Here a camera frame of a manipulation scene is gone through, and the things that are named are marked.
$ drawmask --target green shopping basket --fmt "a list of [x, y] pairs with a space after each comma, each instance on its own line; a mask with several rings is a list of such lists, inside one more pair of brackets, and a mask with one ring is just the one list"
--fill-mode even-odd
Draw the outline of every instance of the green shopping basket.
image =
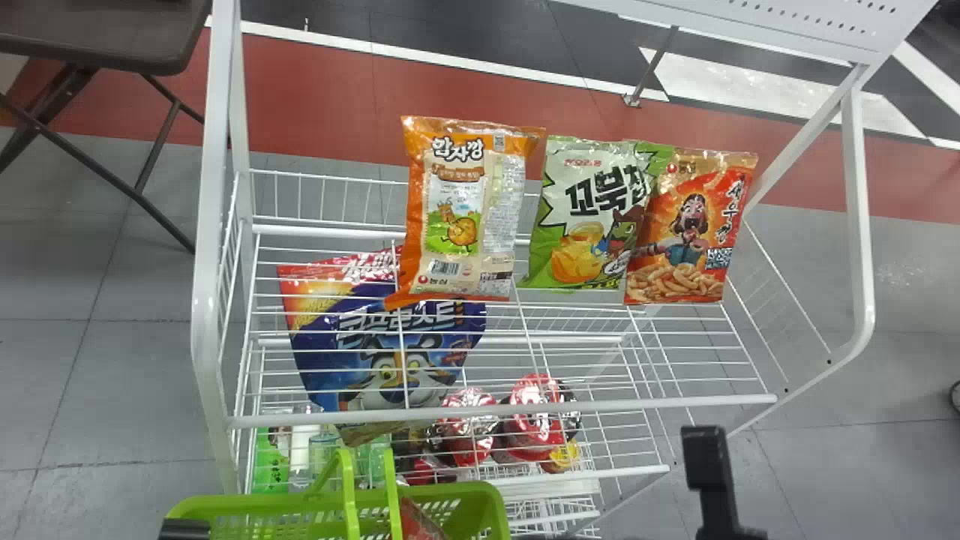
[[[383, 454], [386, 485], [354, 487], [353, 459], [345, 448], [301, 493], [191, 497], [167, 513], [161, 540], [317, 540], [403, 538], [399, 500], [412, 499], [451, 540], [509, 539], [500, 493], [483, 481], [422, 486], [396, 485], [394, 453]], [[341, 490], [324, 490], [340, 469]]]

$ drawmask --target snack bag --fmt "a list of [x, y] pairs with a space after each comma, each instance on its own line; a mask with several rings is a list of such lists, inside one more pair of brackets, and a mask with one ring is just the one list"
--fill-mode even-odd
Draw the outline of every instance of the snack bag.
[[403, 531], [403, 540], [447, 540], [449, 538], [444, 529], [430, 519], [430, 516], [409, 497], [400, 498], [400, 529]]
[[543, 128], [404, 116], [406, 249], [387, 309], [416, 300], [506, 300], [526, 161]]
[[755, 167], [756, 154], [677, 149], [647, 208], [625, 304], [723, 297]]
[[518, 287], [616, 289], [672, 148], [550, 136], [530, 266]]
[[[290, 414], [292, 407], [267, 409], [263, 414]], [[257, 428], [253, 442], [251, 493], [287, 493], [290, 490], [290, 447], [293, 428]]]
[[[380, 299], [395, 290], [393, 268], [390, 249], [276, 268], [294, 361], [310, 401], [322, 410], [440, 406], [480, 340], [487, 314], [480, 303], [418, 302], [388, 312]], [[408, 427], [337, 426], [350, 447]]]

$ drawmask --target green package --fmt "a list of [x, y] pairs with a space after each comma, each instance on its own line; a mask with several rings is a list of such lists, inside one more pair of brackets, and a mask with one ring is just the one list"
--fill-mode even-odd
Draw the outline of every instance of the green package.
[[653, 183], [673, 147], [552, 135], [530, 236], [527, 288], [620, 286]]
[[257, 428], [251, 493], [287, 493], [290, 490], [291, 432], [289, 427]]

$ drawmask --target shelf bar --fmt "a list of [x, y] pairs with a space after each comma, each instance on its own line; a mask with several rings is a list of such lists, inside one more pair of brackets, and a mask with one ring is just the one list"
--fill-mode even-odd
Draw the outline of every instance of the shelf bar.
[[[537, 412], [606, 412], [616, 410], [636, 410], [641, 408], [676, 408], [720, 405], [757, 405], [774, 404], [775, 394], [743, 394], [732, 396], [702, 396], [686, 398], [656, 398], [641, 400], [604, 400], [600, 402], [567, 402], [532, 405], [484, 405], [464, 407], [458, 411], [462, 416], [507, 416], [511, 414], [532, 414]], [[312, 426], [317, 424], [365, 422], [394, 422], [406, 420], [437, 420], [450, 414], [450, 409], [441, 406], [423, 408], [393, 408], [379, 410], [328, 411], [306, 414], [273, 414], [253, 416], [232, 416], [228, 419], [231, 429], [268, 428], [270, 426]]]
[[[297, 225], [268, 225], [254, 223], [253, 232], [273, 236], [301, 236], [308, 238], [340, 238], [344, 240], [404, 240], [405, 231], [371, 231], [369, 229], [341, 229], [339, 227], [301, 227]], [[529, 246], [530, 238], [517, 238], [517, 246]]]

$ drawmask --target red candy package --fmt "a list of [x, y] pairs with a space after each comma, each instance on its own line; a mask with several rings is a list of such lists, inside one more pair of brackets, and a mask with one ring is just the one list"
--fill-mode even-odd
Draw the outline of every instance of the red candy package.
[[[441, 406], [496, 405], [496, 399], [476, 386], [461, 388], [444, 397]], [[443, 418], [434, 425], [435, 442], [444, 461], [455, 467], [472, 467], [482, 463], [493, 447], [492, 433], [499, 420], [493, 415]]]

